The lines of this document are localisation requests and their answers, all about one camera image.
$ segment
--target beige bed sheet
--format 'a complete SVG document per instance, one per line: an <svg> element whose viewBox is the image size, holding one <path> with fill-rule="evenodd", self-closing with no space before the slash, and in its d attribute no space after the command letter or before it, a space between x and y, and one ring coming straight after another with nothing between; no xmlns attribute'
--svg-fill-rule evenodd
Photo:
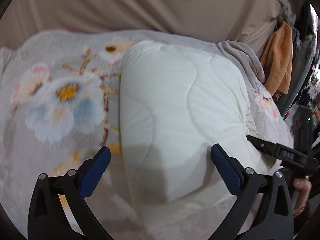
<svg viewBox="0 0 320 240"><path fill-rule="evenodd" d="M13 0L0 20L0 46L16 49L52 28L152 29L214 43L241 41L260 55L279 9L277 0Z"/></svg>

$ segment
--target orange fabric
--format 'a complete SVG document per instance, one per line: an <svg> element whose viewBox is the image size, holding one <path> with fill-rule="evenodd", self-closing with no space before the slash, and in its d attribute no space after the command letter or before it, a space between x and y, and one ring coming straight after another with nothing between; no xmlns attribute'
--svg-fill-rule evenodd
<svg viewBox="0 0 320 240"><path fill-rule="evenodd" d="M287 94L292 69L292 30L287 23L273 33L260 58L266 76L264 86L273 96L276 91Z"/></svg>

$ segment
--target crumpled gray blanket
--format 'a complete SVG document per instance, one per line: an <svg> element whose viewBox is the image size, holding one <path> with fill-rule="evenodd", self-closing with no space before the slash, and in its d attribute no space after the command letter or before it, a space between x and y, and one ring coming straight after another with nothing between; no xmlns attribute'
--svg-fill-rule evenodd
<svg viewBox="0 0 320 240"><path fill-rule="evenodd" d="M38 175L63 175L106 145L112 162L86 203L114 239L207 239L235 198L159 228L139 225L130 204L119 133L121 59L136 41L149 39L222 55L240 70L256 129L272 142L293 139L270 94L262 66L249 46L218 44L153 32L79 34L47 31L17 51L0 50L0 203L27 237L28 208ZM79 231L61 197L72 227ZM249 215L248 227L254 216Z"/></svg>

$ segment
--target flower print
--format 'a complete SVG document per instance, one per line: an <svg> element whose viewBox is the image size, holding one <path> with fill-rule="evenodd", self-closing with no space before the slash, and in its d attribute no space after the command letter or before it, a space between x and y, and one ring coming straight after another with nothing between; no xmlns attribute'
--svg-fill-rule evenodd
<svg viewBox="0 0 320 240"><path fill-rule="evenodd" d="M14 86L10 102L15 106L24 105L31 97L47 82L51 81L50 69L52 64L38 63L31 69L28 69L20 79L20 82Z"/></svg>
<svg viewBox="0 0 320 240"><path fill-rule="evenodd" d="M260 109L265 112L267 117L277 122L281 115L269 92L267 92L268 94L266 94L266 96L262 96L254 89L251 91Z"/></svg>
<svg viewBox="0 0 320 240"><path fill-rule="evenodd" d="M105 59L108 66L117 66L121 63L123 54L129 49L136 41L118 41L103 45L98 49L98 54L101 58Z"/></svg>
<svg viewBox="0 0 320 240"><path fill-rule="evenodd" d="M45 84L26 109L26 126L36 138L54 143L72 129L89 134L103 121L100 79L84 74Z"/></svg>

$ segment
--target blue gripper pad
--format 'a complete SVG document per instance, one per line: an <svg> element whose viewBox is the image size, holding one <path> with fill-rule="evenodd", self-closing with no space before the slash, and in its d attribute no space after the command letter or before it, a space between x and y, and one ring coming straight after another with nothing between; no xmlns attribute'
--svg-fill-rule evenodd
<svg viewBox="0 0 320 240"><path fill-rule="evenodd" d="M96 159L91 168L79 181L79 194L82 199L91 196L104 171L109 165L110 159L111 153L110 150L106 147L101 155Z"/></svg>
<svg viewBox="0 0 320 240"><path fill-rule="evenodd" d="M229 158L230 157L219 144L215 144L211 147L211 159L220 176L226 184L229 192L232 195L239 197L242 193L241 186L243 181L239 173L229 162Z"/></svg>

